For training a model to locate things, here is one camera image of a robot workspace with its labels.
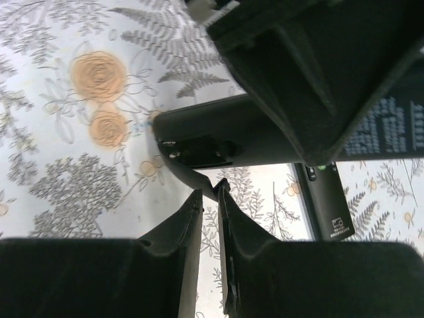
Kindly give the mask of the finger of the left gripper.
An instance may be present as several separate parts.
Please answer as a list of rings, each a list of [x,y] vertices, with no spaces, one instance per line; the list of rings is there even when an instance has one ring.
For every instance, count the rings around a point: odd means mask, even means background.
[[[422,155],[408,113],[352,145],[378,106],[423,100],[422,1],[218,1],[205,29],[301,161]]]

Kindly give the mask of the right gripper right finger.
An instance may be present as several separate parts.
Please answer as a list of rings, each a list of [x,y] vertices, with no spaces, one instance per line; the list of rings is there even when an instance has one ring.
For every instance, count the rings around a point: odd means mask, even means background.
[[[423,259],[398,242],[281,241],[219,190],[229,317],[422,317]]]

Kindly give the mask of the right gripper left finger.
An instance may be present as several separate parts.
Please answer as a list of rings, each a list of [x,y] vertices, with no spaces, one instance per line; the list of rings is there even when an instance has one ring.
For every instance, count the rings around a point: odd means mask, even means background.
[[[2,317],[193,317],[203,195],[140,238],[1,241]]]

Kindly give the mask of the large black remote control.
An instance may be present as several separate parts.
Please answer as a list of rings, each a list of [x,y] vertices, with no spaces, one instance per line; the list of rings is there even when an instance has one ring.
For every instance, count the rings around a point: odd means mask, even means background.
[[[168,111],[153,122],[164,160],[193,170],[301,162],[285,134],[246,94]],[[336,161],[423,156],[423,58],[369,110]]]

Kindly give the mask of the black battery cover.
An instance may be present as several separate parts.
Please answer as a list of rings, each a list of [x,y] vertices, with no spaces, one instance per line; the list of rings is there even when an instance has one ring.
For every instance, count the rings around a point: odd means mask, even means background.
[[[179,179],[191,189],[200,189],[204,196],[212,199],[213,201],[219,200],[219,190],[221,188],[227,191],[231,190],[229,182],[226,178],[223,178],[215,186],[213,186],[210,179],[206,175],[184,166],[175,160],[170,160],[169,158],[167,158],[165,162],[169,170],[173,173],[173,175],[175,175],[175,177],[177,177],[177,179]]]

